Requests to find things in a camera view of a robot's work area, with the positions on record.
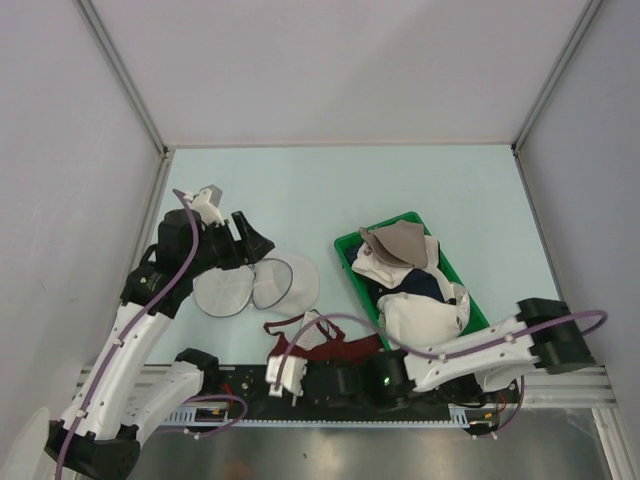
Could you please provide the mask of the dark red bra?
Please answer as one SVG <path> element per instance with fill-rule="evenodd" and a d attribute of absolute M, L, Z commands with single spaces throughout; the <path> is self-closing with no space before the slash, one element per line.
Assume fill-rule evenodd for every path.
<path fill-rule="evenodd" d="M 283 328 L 297 324 L 302 326 L 310 317 L 298 315 L 296 317 L 263 324 L 263 330 L 277 339 L 269 356 L 282 355 L 290 345 Z M 345 333 L 331 321 L 314 325 L 293 347 L 291 355 L 311 362 L 342 361 L 353 365 L 362 365 L 371 356 L 383 349 L 380 338 L 370 335 L 360 339 L 347 341 Z"/>

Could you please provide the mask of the white mesh laundry bag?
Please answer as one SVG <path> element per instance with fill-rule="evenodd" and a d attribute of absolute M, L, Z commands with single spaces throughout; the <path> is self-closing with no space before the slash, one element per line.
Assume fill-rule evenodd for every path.
<path fill-rule="evenodd" d="M 311 309 L 320 295 L 317 267 L 309 259 L 274 251 L 254 265 L 212 269 L 194 283 L 197 306 L 214 318 L 229 318 L 247 307 L 285 316 Z"/>

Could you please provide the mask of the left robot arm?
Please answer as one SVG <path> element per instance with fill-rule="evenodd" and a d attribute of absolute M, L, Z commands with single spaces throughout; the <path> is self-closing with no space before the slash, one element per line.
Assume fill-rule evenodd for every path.
<path fill-rule="evenodd" d="M 91 479 L 127 478 L 147 439 L 185 402 L 225 402 L 248 412 L 245 400 L 221 391 L 218 359 L 194 348 L 179 353 L 145 395 L 129 398 L 195 279 L 212 269 L 256 264 L 274 247 L 242 212 L 220 222 L 190 207 L 165 214 L 156 243 L 127 277 L 114 326 L 87 380 L 49 426 L 45 451 L 56 463 L 56 478 L 64 469 Z"/>

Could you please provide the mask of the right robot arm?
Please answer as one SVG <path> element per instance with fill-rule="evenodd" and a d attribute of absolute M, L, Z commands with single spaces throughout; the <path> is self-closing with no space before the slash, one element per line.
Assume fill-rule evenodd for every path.
<path fill-rule="evenodd" d="M 469 399 L 484 401 L 530 371 L 561 375 L 595 365 L 585 338 L 607 321 L 605 311 L 572 313 L 561 301 L 541 298 L 518 307 L 500 323 L 434 347 L 401 345 L 361 365 L 314 363 L 301 378 L 302 395 L 321 407 L 388 411 L 460 378 Z"/>

